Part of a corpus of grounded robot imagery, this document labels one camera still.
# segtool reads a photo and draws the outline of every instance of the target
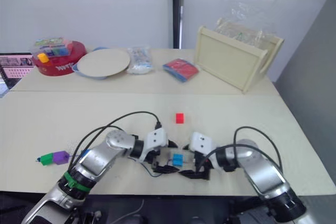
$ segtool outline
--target white plate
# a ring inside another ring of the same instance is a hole
[[[124,70],[130,60],[130,55],[121,49],[100,49],[83,56],[77,67],[87,76],[105,77]]]

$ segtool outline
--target blue cube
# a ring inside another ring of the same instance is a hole
[[[183,166],[183,155],[182,154],[174,154],[173,155],[173,165]]]

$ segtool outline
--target white table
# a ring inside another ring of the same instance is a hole
[[[154,50],[155,64],[167,62],[170,52],[173,58],[192,54],[185,50]],[[36,157],[61,150],[72,153],[78,141],[92,129],[125,113],[148,110],[159,116],[169,138],[179,147],[189,142],[193,131],[202,132],[224,145],[232,142],[234,130],[239,126],[255,126],[277,144],[285,177],[298,195],[336,194],[323,164],[267,78],[242,95],[204,71],[184,84],[175,82],[168,74],[166,78],[165,74],[159,67],[148,76],[123,74],[118,80],[131,86],[124,87],[112,77],[99,83],[75,74],[45,77],[33,71],[0,100],[0,111],[4,115],[0,116],[0,172],[6,178],[0,180],[0,190],[49,191],[66,166],[42,166],[35,162]],[[158,91],[138,78],[156,84]],[[199,89],[204,79],[207,85]],[[162,82],[167,89],[160,88]],[[176,112],[185,113],[185,124],[174,123]],[[154,122],[149,115],[134,115],[118,125],[129,133],[145,137]],[[243,137],[256,141],[276,160],[271,145],[258,134],[245,130],[239,135]],[[98,138],[97,143],[102,139],[103,136]],[[118,159],[91,193],[255,195],[241,169],[233,173],[213,170],[210,181],[190,180],[179,174],[152,178],[143,167],[126,158]]]
[[[83,78],[76,73],[66,76],[44,76],[33,69],[12,91],[83,91],[152,94],[241,94],[230,84],[201,71],[191,81],[181,83],[162,69],[162,65],[176,58],[193,61],[193,50],[152,49],[154,72],[131,75],[122,72],[105,80]],[[268,78],[261,80],[247,95],[278,95]]]

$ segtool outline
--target green ring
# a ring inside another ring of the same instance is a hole
[[[68,172],[64,173],[64,178],[68,181],[68,186],[70,188],[77,188],[78,190],[85,191],[87,193],[91,190],[91,188],[83,186],[74,180]]]

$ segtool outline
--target clear plastic bag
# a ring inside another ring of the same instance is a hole
[[[148,47],[132,47],[127,51],[131,56],[127,73],[145,74],[153,70],[152,56]]]
[[[224,17],[217,21],[216,32],[257,48],[274,36],[274,23],[262,9],[242,2],[227,6]]]

